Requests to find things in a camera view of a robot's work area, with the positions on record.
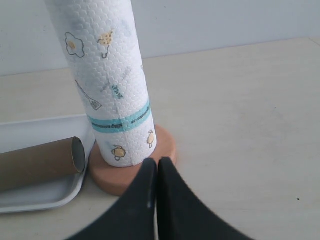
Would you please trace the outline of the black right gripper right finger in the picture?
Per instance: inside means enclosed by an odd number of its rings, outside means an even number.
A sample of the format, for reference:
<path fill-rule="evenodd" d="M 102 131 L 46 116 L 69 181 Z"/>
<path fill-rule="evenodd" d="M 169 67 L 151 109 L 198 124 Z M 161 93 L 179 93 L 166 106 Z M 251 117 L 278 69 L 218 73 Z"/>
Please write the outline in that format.
<path fill-rule="evenodd" d="M 158 163 L 157 225 L 160 240 L 249 240 L 191 191 L 172 160 Z"/>

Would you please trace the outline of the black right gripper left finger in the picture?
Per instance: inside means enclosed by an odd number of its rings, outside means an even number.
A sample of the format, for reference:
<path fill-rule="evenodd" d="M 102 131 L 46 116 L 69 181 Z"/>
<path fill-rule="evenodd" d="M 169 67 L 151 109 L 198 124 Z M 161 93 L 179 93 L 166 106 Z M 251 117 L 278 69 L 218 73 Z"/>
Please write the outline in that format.
<path fill-rule="evenodd" d="M 93 223 L 70 240 L 154 240 L 158 168 L 154 159 L 143 161 L 124 194 Z"/>

